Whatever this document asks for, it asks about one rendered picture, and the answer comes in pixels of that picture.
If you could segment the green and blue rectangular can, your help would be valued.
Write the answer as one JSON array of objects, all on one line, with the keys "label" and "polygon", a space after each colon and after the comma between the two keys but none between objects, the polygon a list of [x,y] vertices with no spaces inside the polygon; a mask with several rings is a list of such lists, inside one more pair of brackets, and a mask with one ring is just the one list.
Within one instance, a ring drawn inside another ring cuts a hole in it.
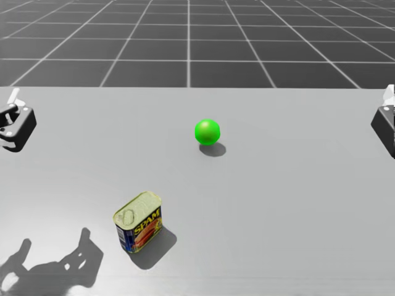
[{"label": "green and blue rectangular can", "polygon": [[118,238],[128,253],[138,253],[162,229],[162,199],[144,191],[113,215]]}]

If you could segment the small round ball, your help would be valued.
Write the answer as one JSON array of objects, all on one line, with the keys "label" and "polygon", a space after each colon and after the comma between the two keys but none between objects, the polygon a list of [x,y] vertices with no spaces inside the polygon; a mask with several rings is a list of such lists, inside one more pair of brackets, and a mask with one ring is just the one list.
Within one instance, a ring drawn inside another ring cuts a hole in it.
[{"label": "small round ball", "polygon": [[211,119],[203,119],[196,124],[194,129],[196,140],[205,146],[215,144],[220,138],[220,126]]}]

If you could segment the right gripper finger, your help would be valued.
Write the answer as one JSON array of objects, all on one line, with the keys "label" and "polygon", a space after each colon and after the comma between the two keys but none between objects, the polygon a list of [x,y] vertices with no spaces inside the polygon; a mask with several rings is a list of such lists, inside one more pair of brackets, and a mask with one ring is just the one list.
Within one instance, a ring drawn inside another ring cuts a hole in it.
[{"label": "right gripper finger", "polygon": [[377,108],[371,127],[389,155],[395,159],[395,84],[386,87],[383,104]]}]

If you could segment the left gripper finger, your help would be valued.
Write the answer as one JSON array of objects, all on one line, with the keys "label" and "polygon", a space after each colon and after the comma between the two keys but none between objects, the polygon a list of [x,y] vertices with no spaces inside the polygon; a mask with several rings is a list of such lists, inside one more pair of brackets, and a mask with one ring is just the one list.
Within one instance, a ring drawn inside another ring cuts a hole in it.
[{"label": "left gripper finger", "polygon": [[24,148],[36,127],[34,110],[18,98],[19,91],[14,88],[0,107],[0,147],[14,153]]}]

